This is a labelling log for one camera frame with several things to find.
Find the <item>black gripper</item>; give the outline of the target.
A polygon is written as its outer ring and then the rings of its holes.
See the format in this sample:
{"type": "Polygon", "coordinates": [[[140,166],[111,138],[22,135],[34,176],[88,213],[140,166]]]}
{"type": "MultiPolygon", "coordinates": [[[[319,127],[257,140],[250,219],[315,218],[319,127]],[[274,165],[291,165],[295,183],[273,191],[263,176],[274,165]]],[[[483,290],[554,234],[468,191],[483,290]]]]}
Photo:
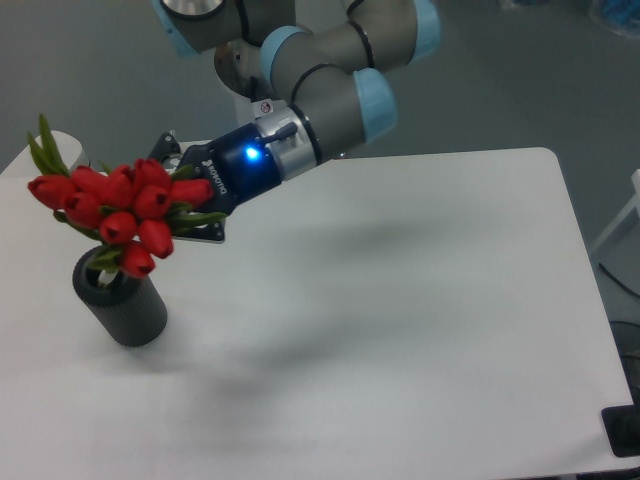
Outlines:
{"type": "MultiPolygon", "coordinates": [[[[196,210],[201,213],[233,210],[282,183],[276,161],[267,147],[260,144],[261,134],[253,123],[202,145],[193,145],[183,154],[172,132],[163,132],[148,159],[156,160],[168,173],[191,165],[198,179],[207,180],[214,195],[196,210]]],[[[223,243],[225,225],[215,222],[174,234],[184,241],[223,243]]]]}

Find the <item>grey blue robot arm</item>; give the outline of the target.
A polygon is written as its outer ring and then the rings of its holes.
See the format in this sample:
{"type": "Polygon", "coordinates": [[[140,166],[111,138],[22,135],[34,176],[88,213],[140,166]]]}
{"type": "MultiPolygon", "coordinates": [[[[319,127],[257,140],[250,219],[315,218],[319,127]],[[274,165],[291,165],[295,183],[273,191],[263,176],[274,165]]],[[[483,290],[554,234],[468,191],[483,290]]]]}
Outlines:
{"type": "Polygon", "coordinates": [[[233,42],[253,49],[252,73],[276,110],[214,140],[159,141],[162,161],[207,181],[213,197],[171,220],[176,237],[220,242],[233,210],[363,143],[397,121],[385,72],[438,47],[441,25],[429,1],[350,1],[346,21],[314,33],[291,1],[157,1],[177,51],[199,54],[233,42]]]}

